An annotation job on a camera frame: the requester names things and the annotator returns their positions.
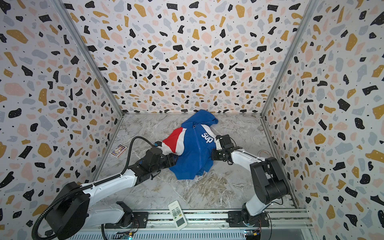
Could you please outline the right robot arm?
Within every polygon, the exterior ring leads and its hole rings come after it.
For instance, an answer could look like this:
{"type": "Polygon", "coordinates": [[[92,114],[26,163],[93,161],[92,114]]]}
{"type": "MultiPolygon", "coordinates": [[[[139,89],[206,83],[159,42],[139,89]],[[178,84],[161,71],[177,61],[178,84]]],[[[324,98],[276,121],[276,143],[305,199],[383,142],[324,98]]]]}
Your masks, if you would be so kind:
{"type": "Polygon", "coordinates": [[[236,146],[229,135],[216,137],[216,148],[212,151],[214,161],[239,165],[251,173],[255,194],[240,212],[229,214],[228,223],[252,227],[263,225],[268,220],[265,209],[290,193],[289,184],[279,161],[274,158],[257,157],[236,146]]]}

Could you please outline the blue red white jacket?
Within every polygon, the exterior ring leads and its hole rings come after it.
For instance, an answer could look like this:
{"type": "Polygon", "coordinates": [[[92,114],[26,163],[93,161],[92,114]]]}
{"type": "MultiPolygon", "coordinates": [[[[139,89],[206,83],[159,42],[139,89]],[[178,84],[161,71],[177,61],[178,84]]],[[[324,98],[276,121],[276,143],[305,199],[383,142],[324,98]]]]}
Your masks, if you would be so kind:
{"type": "Polygon", "coordinates": [[[166,139],[156,142],[164,155],[178,156],[177,163],[170,168],[178,180],[193,180],[210,171],[212,151],[216,148],[216,134],[211,126],[218,122],[213,114],[200,110],[166,139]]]}

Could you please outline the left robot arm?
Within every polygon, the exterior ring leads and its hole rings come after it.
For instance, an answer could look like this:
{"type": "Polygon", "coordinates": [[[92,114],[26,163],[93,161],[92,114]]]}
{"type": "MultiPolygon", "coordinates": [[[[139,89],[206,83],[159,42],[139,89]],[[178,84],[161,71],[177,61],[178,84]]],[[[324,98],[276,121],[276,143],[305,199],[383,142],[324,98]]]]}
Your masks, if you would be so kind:
{"type": "Polygon", "coordinates": [[[71,182],[65,185],[35,221],[32,238],[42,239],[39,235],[39,227],[43,220],[47,221],[54,232],[48,237],[49,240],[69,239],[84,227],[118,222],[128,225],[132,211],[125,203],[118,202],[101,208],[96,208],[94,205],[116,192],[153,180],[161,170],[175,166],[177,160],[177,155],[165,155],[160,148],[153,147],[146,151],[143,158],[127,167],[123,173],[88,184],[78,185],[71,182]]]}

